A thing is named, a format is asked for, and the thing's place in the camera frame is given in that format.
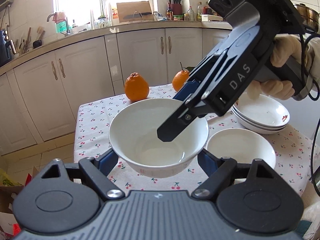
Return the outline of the gloved right hand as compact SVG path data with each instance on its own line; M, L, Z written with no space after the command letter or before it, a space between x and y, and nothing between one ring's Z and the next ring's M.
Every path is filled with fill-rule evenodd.
M295 35L278 35L270 61L274 67L282 67L289 57L301 63L302 48L300 38ZM312 78L319 83L319 37L312 38L305 49L305 67ZM252 81L246 89L250 99L256 100L260 94L272 96L280 100L291 98L295 90L291 81L268 80L266 82Z

